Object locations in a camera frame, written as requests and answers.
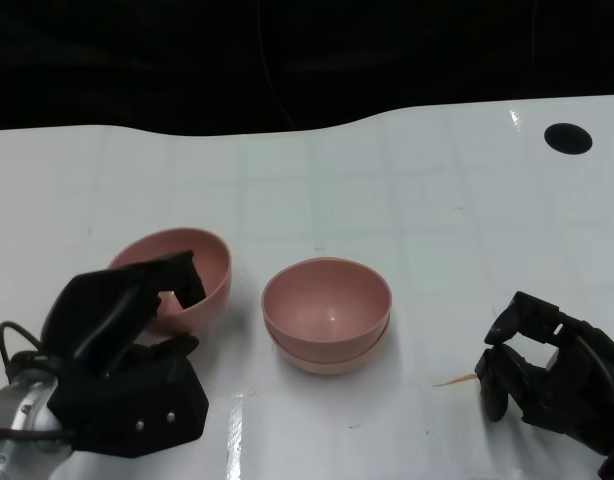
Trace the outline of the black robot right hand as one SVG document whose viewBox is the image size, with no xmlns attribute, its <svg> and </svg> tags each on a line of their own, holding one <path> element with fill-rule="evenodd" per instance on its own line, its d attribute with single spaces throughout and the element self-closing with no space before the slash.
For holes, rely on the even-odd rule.
<svg viewBox="0 0 614 480">
<path fill-rule="evenodd" d="M 508 345 L 521 334 L 555 347 L 547 366 Z M 614 451 L 614 342 L 600 329 L 546 301 L 516 292 L 485 337 L 475 373 L 487 418 L 497 422 L 514 400 L 525 423 L 565 434 L 591 450 Z"/>
</svg>

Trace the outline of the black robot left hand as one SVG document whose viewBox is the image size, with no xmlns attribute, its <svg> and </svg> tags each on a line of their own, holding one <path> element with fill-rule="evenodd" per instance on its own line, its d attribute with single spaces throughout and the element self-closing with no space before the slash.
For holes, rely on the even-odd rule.
<svg viewBox="0 0 614 480">
<path fill-rule="evenodd" d="M 49 354 L 103 376 L 156 317 L 160 294 L 189 308 L 206 298 L 190 250 L 75 276 L 54 302 L 40 342 Z"/>
</svg>

